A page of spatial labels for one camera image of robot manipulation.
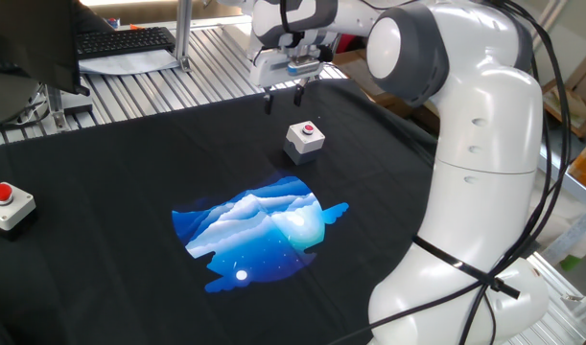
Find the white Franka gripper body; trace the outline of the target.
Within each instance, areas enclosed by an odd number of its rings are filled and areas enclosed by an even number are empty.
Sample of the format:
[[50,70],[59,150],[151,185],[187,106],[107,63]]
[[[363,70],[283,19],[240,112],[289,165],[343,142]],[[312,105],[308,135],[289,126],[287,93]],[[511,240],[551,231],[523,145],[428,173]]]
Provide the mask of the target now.
[[317,46],[261,48],[251,61],[250,81],[260,88],[318,75],[324,63]]

